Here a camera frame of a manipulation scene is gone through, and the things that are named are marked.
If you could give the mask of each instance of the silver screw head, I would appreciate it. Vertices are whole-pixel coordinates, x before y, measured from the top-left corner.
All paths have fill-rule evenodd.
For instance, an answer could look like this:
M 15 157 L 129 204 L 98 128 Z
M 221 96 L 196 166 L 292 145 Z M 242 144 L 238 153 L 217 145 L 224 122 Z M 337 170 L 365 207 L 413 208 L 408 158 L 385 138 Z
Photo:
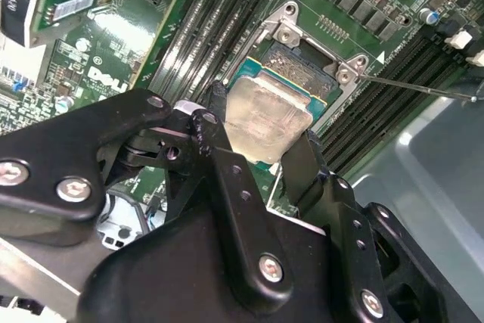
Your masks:
M 390 214 L 388 213 L 387 210 L 385 210 L 382 206 L 378 206 L 377 207 L 377 210 L 378 212 L 380 213 L 380 215 L 382 215 L 383 217 L 385 217 L 386 219 L 389 219 L 390 218 Z
M 66 202 L 83 202 L 91 195 L 91 187 L 81 178 L 67 178 L 57 185 L 57 195 Z
M 259 269 L 264 278 L 272 283 L 282 280 L 283 272 L 281 264 L 269 255 L 263 255 L 259 259 Z
M 212 124 L 217 124 L 217 119 L 215 117 L 215 115 L 213 115 L 212 113 L 205 113 L 203 115 L 203 118 L 208 121 L 209 123 L 212 123 Z
M 361 300 L 366 310 L 375 318 L 383 317 L 383 307 L 377 296 L 371 293 L 369 290 L 363 290 L 361 292 Z
M 340 184 L 341 187 L 348 189 L 348 184 L 346 183 L 346 181 L 344 179 L 338 178 L 338 183 Z
M 150 96 L 148 98 L 148 103 L 158 108 L 163 107 L 163 100 L 161 98 L 158 98 L 157 96 Z
M 18 162 L 0 162 L 0 185 L 13 186 L 24 183 L 29 178 L 29 170 Z

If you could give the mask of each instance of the ram slot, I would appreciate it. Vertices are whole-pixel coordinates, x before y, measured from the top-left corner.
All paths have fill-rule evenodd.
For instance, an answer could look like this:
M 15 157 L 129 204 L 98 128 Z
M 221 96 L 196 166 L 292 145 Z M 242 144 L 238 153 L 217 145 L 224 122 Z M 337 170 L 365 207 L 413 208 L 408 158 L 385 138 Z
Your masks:
M 203 60 L 193 72 L 193 99 L 200 100 L 206 88 L 214 80 L 214 75 L 225 62 L 227 51 L 240 39 L 253 10 L 260 0 L 239 0 L 230 17 L 220 27 Z
M 210 9 L 210 3 L 213 0 L 193 0 L 187 14 L 183 18 L 174 39 L 166 50 L 158 69 L 151 80 L 149 89 L 153 92 L 163 95 L 169 87 L 168 79 L 171 78 L 177 67 L 181 63 L 177 61 L 185 55 L 190 45 L 190 40 L 198 28 L 204 14 Z
M 196 66 L 200 63 L 206 48 L 208 47 L 208 42 L 219 31 L 219 22 L 230 14 L 236 1 L 237 0 L 216 0 L 214 2 L 208 16 L 203 21 L 195 40 L 191 43 L 190 51 L 183 60 L 181 67 L 178 69 L 176 75 L 170 80 L 172 85 L 170 89 L 171 92 L 168 95 L 165 95 L 169 100 L 177 100 L 184 97 L 186 92 L 193 86 L 191 78 L 187 75 L 190 74 L 192 67 L 196 69 Z

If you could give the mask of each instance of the black plastic bracket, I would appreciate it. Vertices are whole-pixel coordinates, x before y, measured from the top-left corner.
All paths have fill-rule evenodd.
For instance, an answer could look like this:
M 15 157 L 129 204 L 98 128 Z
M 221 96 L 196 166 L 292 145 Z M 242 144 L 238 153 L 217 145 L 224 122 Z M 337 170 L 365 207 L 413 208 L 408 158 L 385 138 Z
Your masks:
M 0 234 L 60 246 L 84 241 L 105 202 L 104 157 L 170 113 L 167 103 L 139 89 L 2 136 L 0 161 L 23 164 L 28 178 L 0 186 Z M 87 184 L 84 201 L 59 197 L 57 186 L 69 178 Z
M 310 139 L 308 132 L 282 157 L 281 162 L 287 193 L 299 207 L 302 220 L 324 227 L 330 236 L 331 308 L 334 316 L 347 322 L 389 322 L 389 314 L 384 312 L 390 311 L 390 305 L 371 227 L 358 211 L 349 184 L 329 172 L 323 164 L 320 148 Z M 378 299 L 379 309 L 373 314 L 362 299 L 365 292 L 371 292 Z

